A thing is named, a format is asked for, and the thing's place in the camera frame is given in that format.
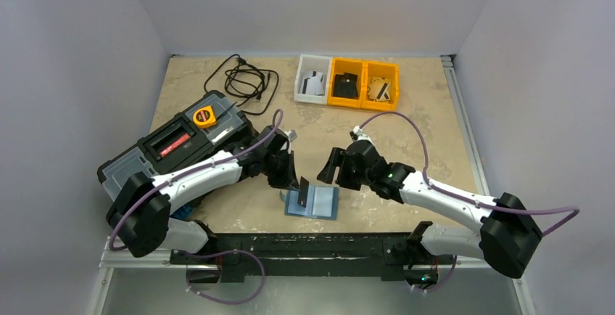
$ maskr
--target gray wall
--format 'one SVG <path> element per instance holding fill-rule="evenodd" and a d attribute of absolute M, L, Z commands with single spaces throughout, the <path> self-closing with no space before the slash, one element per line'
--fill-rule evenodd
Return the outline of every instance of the gray wall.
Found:
<path fill-rule="evenodd" d="M 527 270 L 540 314 L 613 313 L 614 9 L 489 0 L 455 60 L 492 193 L 581 208 Z"/>
<path fill-rule="evenodd" d="M 179 54 L 457 52 L 487 0 L 141 0 Z"/>
<path fill-rule="evenodd" d="M 83 314 L 109 228 L 96 168 L 149 126 L 168 58 L 139 0 L 0 0 L 0 304 Z"/>

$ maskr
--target toolbox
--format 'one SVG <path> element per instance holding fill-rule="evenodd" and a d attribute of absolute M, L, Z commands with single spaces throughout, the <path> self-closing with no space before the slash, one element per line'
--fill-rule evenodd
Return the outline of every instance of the toolbox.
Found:
<path fill-rule="evenodd" d="M 211 106 L 216 124 L 199 128 L 194 114 Z M 210 91 L 171 120 L 141 138 L 96 174 L 104 190 L 115 201 L 129 176 L 143 172 L 148 177 L 170 173 L 198 163 L 244 137 L 257 136 L 246 115 L 219 91 Z"/>

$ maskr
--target table surface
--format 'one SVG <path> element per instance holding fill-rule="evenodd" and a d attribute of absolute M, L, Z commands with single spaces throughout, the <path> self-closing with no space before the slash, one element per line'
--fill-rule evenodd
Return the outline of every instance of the table surface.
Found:
<path fill-rule="evenodd" d="M 205 79 L 225 57 L 173 57 L 165 76 L 152 122 L 152 130 L 186 109 L 204 94 Z M 294 79 L 299 57 L 245 57 L 248 63 L 271 69 L 280 75 L 280 84 L 264 115 L 251 116 L 260 131 L 271 123 L 277 108 L 284 110 L 283 130 L 294 129 L 292 143 L 297 176 L 314 184 L 332 147 L 345 148 L 349 132 L 374 111 L 327 105 L 298 103 L 293 100 Z M 400 69 L 400 101 L 397 111 L 409 115 L 421 129 L 429 150 L 429 176 L 455 187 L 475 192 L 476 185 L 455 108 L 439 58 L 369 57 L 367 60 L 393 62 Z M 227 63 L 228 69 L 235 62 Z M 208 83 L 208 89 L 223 91 L 225 75 L 221 70 Z M 260 102 L 250 101 L 242 108 L 260 111 L 273 92 L 271 86 Z M 389 162 L 422 169 L 423 151 L 418 136 L 408 123 L 385 115 L 364 128 L 376 148 Z M 341 189 L 337 220 L 286 216 L 279 189 L 270 188 L 264 176 L 246 179 L 217 189 L 194 210 L 192 219 L 210 225 L 214 232 L 409 232 L 420 221 L 457 225 L 429 210 L 401 205 L 377 197 L 369 188 L 360 191 Z"/>

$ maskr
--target orange tape measure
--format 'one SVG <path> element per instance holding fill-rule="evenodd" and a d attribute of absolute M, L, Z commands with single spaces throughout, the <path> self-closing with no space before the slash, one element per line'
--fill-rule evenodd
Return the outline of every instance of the orange tape measure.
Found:
<path fill-rule="evenodd" d="M 199 128 L 209 128 L 217 123 L 211 106 L 199 108 L 192 116 L 192 121 Z"/>

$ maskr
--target orange storage bin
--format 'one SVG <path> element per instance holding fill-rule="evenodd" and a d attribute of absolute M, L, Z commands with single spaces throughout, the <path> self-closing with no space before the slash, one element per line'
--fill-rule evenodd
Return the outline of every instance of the orange storage bin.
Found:
<path fill-rule="evenodd" d="M 329 77 L 329 94 L 327 104 L 331 106 L 342 106 L 351 108 L 361 108 L 361 103 L 366 97 L 367 86 L 365 85 L 366 63 L 361 60 L 344 59 L 334 57 L 331 64 L 331 75 Z M 344 97 L 333 96 L 335 76 L 338 74 L 351 73 L 357 75 L 357 99 L 347 99 Z"/>
<path fill-rule="evenodd" d="M 361 108 L 364 110 L 395 110 L 400 99 L 400 69 L 396 64 L 365 61 L 365 78 L 363 85 L 365 93 L 361 98 Z M 373 77 L 386 78 L 391 82 L 389 87 L 389 101 L 378 102 L 369 98 L 367 91 Z"/>

